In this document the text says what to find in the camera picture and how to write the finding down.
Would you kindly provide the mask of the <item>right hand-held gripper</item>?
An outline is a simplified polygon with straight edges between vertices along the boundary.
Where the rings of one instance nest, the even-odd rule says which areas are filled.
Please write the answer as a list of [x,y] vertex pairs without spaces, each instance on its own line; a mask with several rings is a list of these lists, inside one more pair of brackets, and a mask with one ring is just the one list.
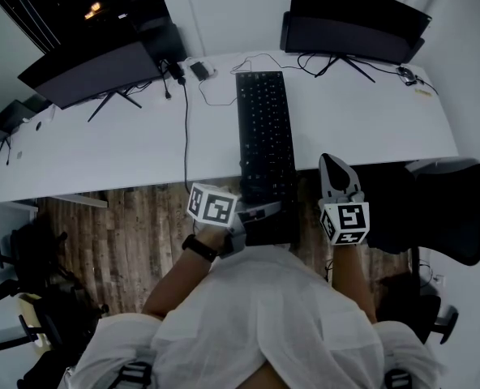
[[[324,198],[319,201],[319,222],[328,242],[332,246],[361,244],[370,232],[370,210],[357,173],[342,159],[323,153],[319,174]],[[325,200],[332,199],[336,192],[351,195],[335,202]]]

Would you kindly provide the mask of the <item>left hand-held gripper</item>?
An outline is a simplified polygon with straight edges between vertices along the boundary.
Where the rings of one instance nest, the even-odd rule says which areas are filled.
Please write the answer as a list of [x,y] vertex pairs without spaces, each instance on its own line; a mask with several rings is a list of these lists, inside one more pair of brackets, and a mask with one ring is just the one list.
[[186,209],[193,220],[201,224],[227,229],[228,234],[225,238],[225,250],[221,254],[222,259],[241,252],[246,247],[248,230],[255,223],[262,221],[253,220],[243,223],[239,219],[239,212],[252,210],[263,210],[265,218],[262,220],[264,220],[280,213],[282,202],[265,203],[259,206],[246,205],[239,201],[235,194],[216,186],[194,182]]

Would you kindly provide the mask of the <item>black keyboard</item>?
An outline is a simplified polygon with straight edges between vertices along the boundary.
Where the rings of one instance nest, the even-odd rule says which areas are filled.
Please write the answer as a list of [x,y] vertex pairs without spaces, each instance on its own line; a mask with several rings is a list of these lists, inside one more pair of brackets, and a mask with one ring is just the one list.
[[280,213],[251,226],[247,246],[299,241],[298,186],[284,76],[280,71],[239,73],[241,200],[282,202]]

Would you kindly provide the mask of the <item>person's right forearm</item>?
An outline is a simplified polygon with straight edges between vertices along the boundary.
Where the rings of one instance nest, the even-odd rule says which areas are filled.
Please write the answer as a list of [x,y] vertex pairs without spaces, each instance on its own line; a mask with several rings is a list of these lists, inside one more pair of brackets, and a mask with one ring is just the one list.
[[362,270],[357,246],[333,248],[332,287],[353,300],[371,323],[377,323],[374,298]]

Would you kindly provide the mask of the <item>person's left forearm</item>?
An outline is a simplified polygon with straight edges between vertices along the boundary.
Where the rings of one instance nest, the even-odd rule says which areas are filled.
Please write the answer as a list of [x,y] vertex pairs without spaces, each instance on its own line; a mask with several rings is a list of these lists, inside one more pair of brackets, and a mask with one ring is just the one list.
[[[226,229],[208,226],[199,231],[196,238],[220,254],[223,251],[227,234]],[[211,266],[212,263],[194,251],[183,250],[177,262],[148,296],[142,313],[158,319],[165,318],[203,281]]]

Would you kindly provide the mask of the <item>black wristwatch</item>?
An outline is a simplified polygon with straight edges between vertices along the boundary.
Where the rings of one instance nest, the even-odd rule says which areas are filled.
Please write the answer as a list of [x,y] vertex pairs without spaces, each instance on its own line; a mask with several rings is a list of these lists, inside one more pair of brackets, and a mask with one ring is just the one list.
[[195,234],[189,235],[182,244],[184,250],[190,249],[210,263],[213,263],[218,253],[210,246],[203,244],[196,238]]

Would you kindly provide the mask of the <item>white desk foot bar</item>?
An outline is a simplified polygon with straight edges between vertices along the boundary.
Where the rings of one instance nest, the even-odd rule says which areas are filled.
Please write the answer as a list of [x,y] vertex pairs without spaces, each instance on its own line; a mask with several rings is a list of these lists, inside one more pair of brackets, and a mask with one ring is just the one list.
[[410,173],[419,173],[422,169],[436,164],[438,159],[421,159],[421,160],[414,160],[409,162],[405,169],[407,169]]
[[96,208],[108,208],[109,202],[106,195],[101,192],[89,192],[83,194],[63,194],[51,196],[51,199],[57,199],[68,203],[75,203],[79,205],[96,207]]

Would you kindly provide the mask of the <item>person's white shirt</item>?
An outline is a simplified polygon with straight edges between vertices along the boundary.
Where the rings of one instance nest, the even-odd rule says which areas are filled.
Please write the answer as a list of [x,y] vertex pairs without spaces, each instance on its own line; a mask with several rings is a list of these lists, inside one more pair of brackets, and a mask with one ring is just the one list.
[[435,389],[439,364],[404,323],[371,323],[287,250],[247,248],[216,261],[164,319],[102,319],[69,389],[139,389],[122,367],[146,364],[147,389],[238,389],[270,365],[289,389],[384,389],[393,370]]

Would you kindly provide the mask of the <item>black mesh office chair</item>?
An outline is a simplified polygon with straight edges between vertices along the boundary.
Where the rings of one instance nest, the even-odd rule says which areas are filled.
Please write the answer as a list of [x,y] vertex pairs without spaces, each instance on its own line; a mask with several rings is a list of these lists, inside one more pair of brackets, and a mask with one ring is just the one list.
[[381,321],[410,327],[426,342],[439,333],[447,341],[457,310],[439,320],[441,298],[420,283],[420,248],[472,267],[480,262],[480,163],[461,169],[412,173],[397,164],[357,168],[370,204],[369,247],[389,254],[410,252],[412,271],[382,281],[388,292],[377,309]]

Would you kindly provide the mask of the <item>small black device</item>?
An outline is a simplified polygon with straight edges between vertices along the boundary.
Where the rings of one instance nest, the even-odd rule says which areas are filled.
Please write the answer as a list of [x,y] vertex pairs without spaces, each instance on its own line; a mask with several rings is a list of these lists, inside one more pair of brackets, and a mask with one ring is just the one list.
[[397,67],[396,73],[399,75],[401,81],[408,87],[418,83],[416,75],[406,67]]

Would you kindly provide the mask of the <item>black power adapter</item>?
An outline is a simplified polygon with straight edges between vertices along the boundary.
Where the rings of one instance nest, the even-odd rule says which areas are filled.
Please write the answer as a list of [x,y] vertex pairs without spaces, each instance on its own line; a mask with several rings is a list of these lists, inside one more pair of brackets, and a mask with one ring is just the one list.
[[190,69],[197,78],[197,80],[200,82],[206,80],[210,76],[208,69],[202,62],[192,63],[190,65]]

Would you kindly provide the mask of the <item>black curved monitor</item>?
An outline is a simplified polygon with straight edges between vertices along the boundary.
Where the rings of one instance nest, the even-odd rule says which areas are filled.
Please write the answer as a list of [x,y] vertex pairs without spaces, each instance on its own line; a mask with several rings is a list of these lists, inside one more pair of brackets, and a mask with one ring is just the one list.
[[[316,19],[330,19],[357,24],[404,37],[408,42],[422,38],[431,23],[431,17],[396,0],[291,0],[291,15]],[[358,69],[356,57],[333,54]]]

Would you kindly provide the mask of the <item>black power strip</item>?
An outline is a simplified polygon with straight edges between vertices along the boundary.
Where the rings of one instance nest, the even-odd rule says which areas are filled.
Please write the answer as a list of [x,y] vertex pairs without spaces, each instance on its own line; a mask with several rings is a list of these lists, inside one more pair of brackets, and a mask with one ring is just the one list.
[[177,62],[168,63],[165,61],[165,69],[179,85],[184,86],[186,84],[184,70]]

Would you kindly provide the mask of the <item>black monitor with V stand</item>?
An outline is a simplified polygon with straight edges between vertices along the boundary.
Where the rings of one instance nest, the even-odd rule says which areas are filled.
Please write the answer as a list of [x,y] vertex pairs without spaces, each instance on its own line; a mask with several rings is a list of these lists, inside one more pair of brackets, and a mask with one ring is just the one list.
[[61,110],[160,77],[158,66],[140,41],[115,49],[57,47],[18,75],[21,82]]

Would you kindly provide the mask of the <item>black laptop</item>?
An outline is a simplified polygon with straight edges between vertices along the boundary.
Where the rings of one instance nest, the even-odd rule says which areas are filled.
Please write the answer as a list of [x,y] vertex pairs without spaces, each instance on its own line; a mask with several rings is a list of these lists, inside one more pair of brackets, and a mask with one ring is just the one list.
[[18,100],[12,101],[0,113],[0,141],[5,139],[24,119],[33,118],[36,112]]

